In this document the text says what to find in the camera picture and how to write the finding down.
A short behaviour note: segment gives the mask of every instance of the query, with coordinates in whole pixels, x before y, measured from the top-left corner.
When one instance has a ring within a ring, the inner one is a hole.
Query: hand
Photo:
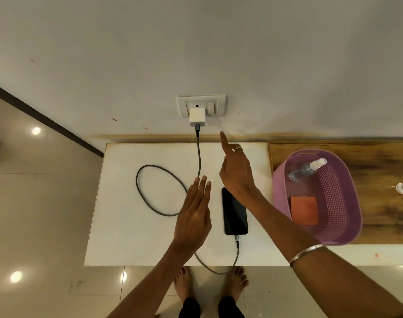
[[[220,178],[226,189],[244,205],[246,198],[258,191],[254,184],[250,162],[241,145],[229,144],[224,132],[220,132],[220,141],[225,152]]]
[[[207,207],[211,183],[208,182],[205,188],[206,179],[206,176],[203,176],[201,181],[196,178],[193,185],[189,187],[175,225],[172,243],[178,247],[179,251],[185,252],[188,258],[203,245],[212,228],[210,211]]]

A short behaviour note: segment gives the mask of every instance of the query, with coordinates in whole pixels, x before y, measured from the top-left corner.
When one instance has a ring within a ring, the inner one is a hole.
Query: plastic basket
[[[316,174],[300,182],[289,174],[319,158],[327,164]],[[342,246],[353,241],[362,229],[362,214],[358,195],[344,162],[326,150],[298,150],[291,154],[273,173],[273,204],[290,219],[289,198],[314,196],[318,204],[317,225],[304,228],[322,244]]]

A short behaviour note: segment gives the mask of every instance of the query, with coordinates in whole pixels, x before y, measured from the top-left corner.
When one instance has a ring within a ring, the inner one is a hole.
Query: bare foot
[[[193,276],[189,267],[183,267],[175,277],[173,282],[177,295],[182,302],[188,297],[196,299],[193,289]]]
[[[247,276],[244,274],[244,268],[235,267],[226,275],[220,297],[223,298],[226,295],[230,295],[232,298],[234,298],[235,302],[237,302],[241,292],[248,285],[249,281],[247,280]]]

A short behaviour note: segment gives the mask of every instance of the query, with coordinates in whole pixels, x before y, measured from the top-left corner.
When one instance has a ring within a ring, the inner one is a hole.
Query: silver bangle
[[[315,246],[311,246],[311,247],[306,248],[305,250],[300,251],[298,254],[296,254],[296,255],[294,256],[293,259],[290,260],[290,267],[293,267],[294,262],[295,262],[298,258],[301,258],[301,257],[304,256],[306,253],[309,253],[310,251],[319,249],[319,248],[321,248],[321,247],[324,247],[324,245],[323,245],[323,244],[317,244],[317,245],[315,245]]]

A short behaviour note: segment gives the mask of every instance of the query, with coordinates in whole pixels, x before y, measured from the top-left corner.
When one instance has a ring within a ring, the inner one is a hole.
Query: black phone screen
[[[246,235],[249,232],[246,208],[225,187],[222,189],[222,207],[225,234]]]

